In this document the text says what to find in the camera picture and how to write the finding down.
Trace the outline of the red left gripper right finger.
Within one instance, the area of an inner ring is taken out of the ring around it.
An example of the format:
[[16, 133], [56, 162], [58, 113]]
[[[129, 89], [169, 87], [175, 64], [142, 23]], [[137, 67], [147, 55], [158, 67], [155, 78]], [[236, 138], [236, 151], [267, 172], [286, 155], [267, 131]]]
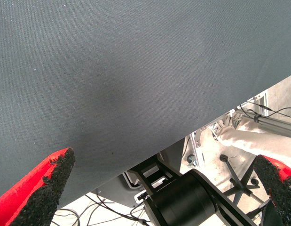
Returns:
[[291, 168], [283, 162], [258, 155], [254, 171], [276, 208], [283, 226], [291, 226]]

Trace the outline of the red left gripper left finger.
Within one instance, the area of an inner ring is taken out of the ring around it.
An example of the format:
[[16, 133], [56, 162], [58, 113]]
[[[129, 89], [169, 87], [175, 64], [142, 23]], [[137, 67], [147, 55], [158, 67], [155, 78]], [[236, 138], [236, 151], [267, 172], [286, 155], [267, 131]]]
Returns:
[[48, 226], [75, 163], [72, 148], [56, 151], [0, 197], [0, 226]]

